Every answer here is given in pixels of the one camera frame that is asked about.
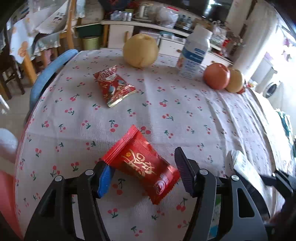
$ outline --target red and gold snack wrapper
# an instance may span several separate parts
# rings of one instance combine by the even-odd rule
[[[134,125],[102,159],[108,165],[137,177],[153,204],[159,204],[180,178],[179,171],[158,155]]]
[[[113,107],[130,94],[136,92],[136,88],[128,84],[116,72],[117,66],[115,65],[94,74],[108,107]]]

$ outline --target cherry print tablecloth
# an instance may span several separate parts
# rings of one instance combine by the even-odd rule
[[[174,150],[181,146],[188,158],[222,177],[233,149],[260,173],[271,174],[275,165],[287,170],[291,158],[283,161],[278,155],[288,148],[281,122],[271,126],[251,90],[243,95],[214,91],[204,84],[202,72],[193,80],[179,77],[176,61],[159,55],[152,66],[136,69],[124,62],[121,50],[102,49],[82,51],[62,69],[36,105],[18,151],[15,197],[23,233],[53,178],[93,168],[132,124],[174,166]],[[108,108],[93,73],[114,65],[138,91]],[[137,179],[116,171],[98,206],[111,240],[178,241],[195,202],[180,180],[159,205],[152,205]],[[73,196],[75,219],[76,205]],[[75,229],[83,238],[79,222]]]

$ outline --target blue chair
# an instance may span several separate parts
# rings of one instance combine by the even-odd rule
[[[72,59],[78,50],[70,49],[62,53],[58,58],[56,58],[42,73],[38,76],[36,82],[34,83],[31,93],[30,93],[30,110],[25,118],[25,123],[27,122],[31,112],[33,111],[35,105],[37,104],[43,88],[46,86],[48,81],[51,79],[53,74],[58,71],[62,66]]]

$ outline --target television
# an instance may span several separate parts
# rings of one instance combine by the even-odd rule
[[[179,7],[208,20],[225,22],[233,0],[157,0]]]

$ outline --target screw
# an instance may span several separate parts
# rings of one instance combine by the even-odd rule
[[[237,175],[232,175],[232,176],[231,176],[231,179],[232,179],[233,181],[238,181],[238,180],[239,180],[239,177],[238,177]]]
[[[62,176],[56,176],[56,177],[54,178],[54,180],[55,180],[56,182],[59,182],[59,181],[61,181],[62,179],[63,179]]]
[[[201,175],[207,175],[209,172],[206,169],[200,169],[200,174]]]
[[[94,171],[92,169],[88,169],[85,171],[85,175],[87,175],[87,176],[91,176],[91,175],[93,175],[93,173],[94,173]]]

